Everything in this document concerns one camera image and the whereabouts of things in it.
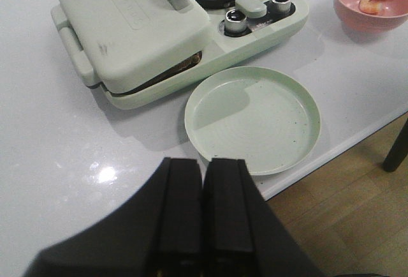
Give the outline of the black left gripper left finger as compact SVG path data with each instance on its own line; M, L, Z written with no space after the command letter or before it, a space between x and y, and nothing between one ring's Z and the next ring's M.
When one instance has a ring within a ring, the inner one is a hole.
M201 174L165 158L124 204L40 251L26 276L201 276Z

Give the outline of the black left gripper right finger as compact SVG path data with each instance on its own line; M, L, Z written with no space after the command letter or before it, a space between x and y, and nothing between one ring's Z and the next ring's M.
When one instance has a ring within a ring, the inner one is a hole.
M318 276L264 201L244 160L209 163L203 213L206 276Z

